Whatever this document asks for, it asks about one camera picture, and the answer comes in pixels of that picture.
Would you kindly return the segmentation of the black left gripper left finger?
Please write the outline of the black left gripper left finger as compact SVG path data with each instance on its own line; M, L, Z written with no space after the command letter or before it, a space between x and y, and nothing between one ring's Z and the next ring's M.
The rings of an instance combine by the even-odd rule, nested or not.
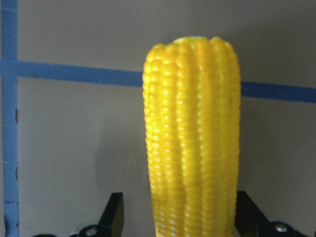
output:
M97 224L82 228L77 237L120 237L123 231L123 193L112 193Z

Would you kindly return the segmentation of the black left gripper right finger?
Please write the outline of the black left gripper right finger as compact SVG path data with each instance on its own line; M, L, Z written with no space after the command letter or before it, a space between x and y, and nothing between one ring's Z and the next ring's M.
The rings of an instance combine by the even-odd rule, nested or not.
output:
M303 237L285 222L269 221L245 191L237 192L236 230L241 237Z

